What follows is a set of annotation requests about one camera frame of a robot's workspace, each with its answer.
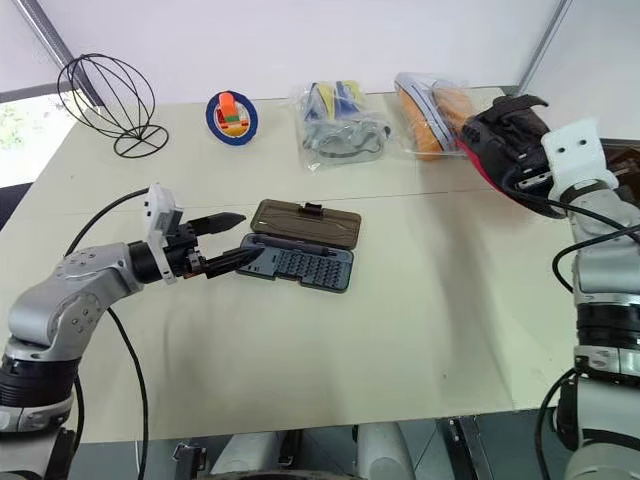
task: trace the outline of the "table surface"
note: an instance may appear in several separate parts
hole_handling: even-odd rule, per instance
[[[371,101],[392,115],[393,98]],[[76,125],[0,233],[0,315],[93,213],[150,183],[173,190],[185,219],[251,218],[264,198],[312,201],[362,215],[346,293],[229,274],[150,285],[116,305],[147,381],[152,438],[538,406],[572,361],[572,299],[550,273],[568,225],[491,190],[463,157],[426,163],[392,146],[376,162],[311,173],[289,107],[256,107],[260,130],[243,148],[208,132],[204,105],[160,107],[154,119],[171,139],[139,160]],[[140,211],[141,200],[123,204],[81,245],[140,239]],[[247,232],[244,222],[201,237],[202,250],[215,256]],[[80,372],[84,441],[139,439],[137,381],[109,318]]]

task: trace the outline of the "black wire frame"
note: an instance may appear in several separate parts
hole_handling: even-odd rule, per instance
[[[109,109],[109,106],[107,106],[101,98],[99,98],[99,100],[102,105],[94,106],[89,104],[87,100],[85,100],[84,96],[79,93],[78,89],[82,91],[83,85],[86,84],[89,84],[90,88],[95,90],[94,85],[91,84],[89,76],[87,75],[86,66],[88,65],[91,65],[95,69],[107,85],[111,94],[116,99],[121,113],[124,114],[124,118],[128,120],[129,125],[126,125],[124,121],[118,120],[116,115],[114,115],[114,113]],[[144,82],[144,85],[146,85],[151,97],[150,106],[147,106],[143,101],[138,86],[132,78],[132,74],[134,74],[134,76],[137,75],[142,82]],[[137,104],[137,115],[133,115],[132,112],[127,111],[122,99],[114,89],[113,81],[110,81],[107,76],[111,76],[115,81],[122,84],[135,98]],[[73,103],[79,113],[74,112],[68,105],[68,101],[66,101],[62,96],[62,87],[65,84],[65,79],[71,86]],[[101,53],[80,55],[60,70],[60,73],[58,74],[57,88],[60,101],[69,114],[83,125],[86,125],[102,135],[115,139],[113,150],[121,157],[146,157],[163,148],[169,141],[169,132],[166,128],[151,124],[151,117],[155,113],[156,109],[156,98],[151,85],[138,69],[123,60]],[[91,111],[96,120],[90,120],[85,113],[86,111]],[[108,126],[99,126],[97,124],[98,119]],[[159,142],[153,143],[149,140],[149,138],[154,135],[154,141],[159,138]]]

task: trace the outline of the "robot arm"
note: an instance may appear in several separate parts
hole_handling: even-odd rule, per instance
[[[74,252],[11,308],[11,338],[0,366],[0,479],[66,478],[73,432],[62,425],[78,365],[105,310],[147,283],[212,278],[262,253],[242,248],[212,260],[200,253],[199,235],[228,230],[242,215],[221,213],[179,225],[182,210],[158,185],[150,187],[145,207],[146,242]]]
[[[614,191],[595,122],[549,132],[531,106],[503,98],[470,119],[462,147],[496,188],[539,214],[568,215],[576,243],[640,225],[640,210]],[[600,214],[608,224],[551,202]],[[640,478],[640,248],[636,235],[580,249],[573,263],[576,375],[561,387],[554,424],[574,451],[567,480]]]

